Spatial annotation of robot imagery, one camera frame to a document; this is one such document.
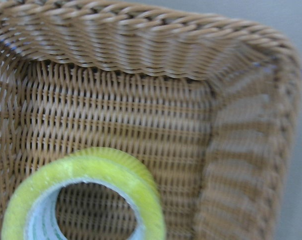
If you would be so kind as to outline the yellow clear tape roll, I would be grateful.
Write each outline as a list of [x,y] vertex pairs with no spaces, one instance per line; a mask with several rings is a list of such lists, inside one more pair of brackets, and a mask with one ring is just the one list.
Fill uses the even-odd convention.
[[62,188],[94,183],[123,197],[137,225],[130,239],[163,240],[166,224],[155,180],[137,158],[109,147],[76,151],[40,167],[14,191],[4,213],[2,240],[62,240],[55,209]]

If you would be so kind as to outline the brown wicker basket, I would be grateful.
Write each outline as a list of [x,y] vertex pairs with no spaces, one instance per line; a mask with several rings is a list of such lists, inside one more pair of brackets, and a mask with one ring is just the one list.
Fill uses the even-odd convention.
[[152,173],[169,240],[271,240],[301,98],[252,21],[110,0],[0,0],[0,232],[18,185],[88,147]]

